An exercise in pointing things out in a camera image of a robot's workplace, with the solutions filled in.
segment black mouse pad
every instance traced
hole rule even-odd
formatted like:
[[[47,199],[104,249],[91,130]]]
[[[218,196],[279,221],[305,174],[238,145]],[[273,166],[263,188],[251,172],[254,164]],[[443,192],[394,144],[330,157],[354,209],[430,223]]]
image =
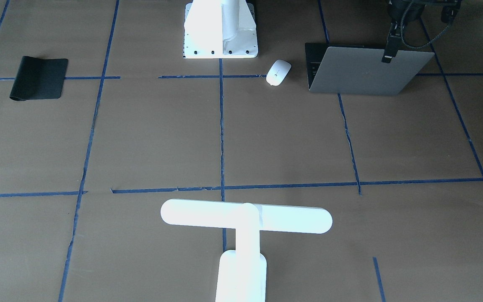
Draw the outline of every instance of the black mouse pad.
[[[60,98],[68,59],[38,59],[23,56],[10,92],[14,101]]]

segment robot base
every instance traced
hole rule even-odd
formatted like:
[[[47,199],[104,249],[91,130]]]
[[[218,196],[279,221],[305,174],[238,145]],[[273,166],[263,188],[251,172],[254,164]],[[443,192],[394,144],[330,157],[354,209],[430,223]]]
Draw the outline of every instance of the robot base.
[[[266,301],[266,258],[260,254],[261,293],[258,301]],[[228,250],[219,260],[219,275],[217,276],[217,292],[215,302],[237,302],[236,297],[236,251]]]
[[[191,8],[191,3],[186,5],[186,18]],[[254,19],[254,6],[248,3],[249,11]],[[256,57],[258,54],[258,43],[256,31],[238,31],[236,37],[224,42],[223,49],[202,49],[195,46],[193,39],[187,32],[184,33],[184,50],[182,52],[186,59],[243,59]]]

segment cable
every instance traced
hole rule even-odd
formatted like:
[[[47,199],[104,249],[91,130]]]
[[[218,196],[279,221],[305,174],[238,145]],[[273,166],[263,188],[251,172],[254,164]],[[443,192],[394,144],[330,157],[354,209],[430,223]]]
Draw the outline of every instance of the cable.
[[[452,25],[452,21],[453,20],[450,20],[448,22],[448,25],[437,35],[435,36],[435,38],[433,38],[432,40],[428,41],[426,44],[422,45],[422,46],[413,46],[413,45],[410,45],[406,42],[405,40],[405,26],[404,26],[404,21],[406,19],[406,15],[408,14],[411,6],[413,5],[414,3],[414,0],[411,0],[410,2],[410,5],[408,5],[408,8],[406,8],[406,11],[404,12],[404,15],[402,15],[402,19],[400,21],[400,32],[401,32],[401,38],[402,38],[402,42],[404,43],[405,46],[408,46],[409,48],[411,49],[421,49],[421,48],[424,48],[430,44],[432,44],[433,42],[435,42],[435,40],[439,39],[445,32],[448,31],[448,29],[450,28],[450,26]]]

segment laptop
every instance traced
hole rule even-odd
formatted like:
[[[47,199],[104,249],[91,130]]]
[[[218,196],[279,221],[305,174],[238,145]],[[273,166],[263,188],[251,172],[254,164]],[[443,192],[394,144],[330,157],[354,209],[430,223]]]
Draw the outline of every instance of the laptop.
[[[399,50],[382,63],[383,48],[306,43],[305,56],[310,92],[395,95],[434,54]]]

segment white computer mouse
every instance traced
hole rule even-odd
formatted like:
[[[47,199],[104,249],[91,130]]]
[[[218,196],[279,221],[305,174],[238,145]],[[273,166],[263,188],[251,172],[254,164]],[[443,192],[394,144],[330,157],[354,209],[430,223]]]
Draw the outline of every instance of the white computer mouse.
[[[290,68],[292,68],[292,65],[287,61],[277,60],[270,68],[270,71],[268,71],[266,81],[271,86],[278,86],[282,83]]]

